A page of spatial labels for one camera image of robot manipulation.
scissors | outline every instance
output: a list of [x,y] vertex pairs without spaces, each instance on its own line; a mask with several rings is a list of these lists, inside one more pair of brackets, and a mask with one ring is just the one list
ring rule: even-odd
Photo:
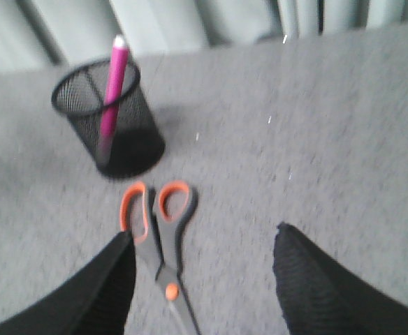
[[[171,216],[166,210],[166,200],[177,192],[184,193],[186,199],[181,211]],[[135,236],[134,229],[127,221],[127,215],[131,203],[138,196],[142,196],[144,229],[142,234]],[[200,334],[180,279],[182,231],[197,204],[196,191],[185,181],[169,182],[157,195],[153,188],[148,188],[143,182],[137,181],[125,191],[120,207],[120,228],[122,231],[131,229],[136,254],[146,262],[149,273],[161,288],[184,335]]]

gray carpet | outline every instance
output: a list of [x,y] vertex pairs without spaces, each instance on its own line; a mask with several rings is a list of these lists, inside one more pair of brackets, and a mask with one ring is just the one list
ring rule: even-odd
[[[408,25],[140,60],[167,147],[140,176],[196,186],[183,279],[203,334],[288,334],[276,225],[408,305]],[[0,321],[118,231],[104,179],[50,94],[67,68],[0,75]],[[126,334],[176,334],[138,259]]]

black mesh pen holder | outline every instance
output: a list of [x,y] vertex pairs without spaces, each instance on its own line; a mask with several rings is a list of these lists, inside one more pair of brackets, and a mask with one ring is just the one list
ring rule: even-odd
[[[128,61],[122,94],[105,104],[108,71],[109,59],[75,69],[55,87],[52,105],[67,116],[100,172],[112,178],[132,177],[157,163],[165,142],[139,86],[137,65]],[[119,105],[117,126],[109,161],[103,163],[97,160],[101,116],[115,104]]]

curtain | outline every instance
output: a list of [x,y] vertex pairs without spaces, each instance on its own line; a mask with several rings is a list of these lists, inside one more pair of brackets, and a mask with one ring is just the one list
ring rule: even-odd
[[0,0],[0,73],[306,38],[408,21],[408,0]]

pink pen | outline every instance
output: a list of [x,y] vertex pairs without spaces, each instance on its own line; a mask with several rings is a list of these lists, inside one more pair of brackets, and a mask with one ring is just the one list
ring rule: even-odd
[[[114,43],[112,44],[111,62],[109,65],[108,83],[106,85],[104,101],[105,104],[115,101],[122,93],[128,55],[129,49],[123,35],[115,36]],[[119,105],[116,104],[107,108],[102,114],[99,143],[96,152],[96,162],[100,166],[105,166],[109,162],[118,113]]]

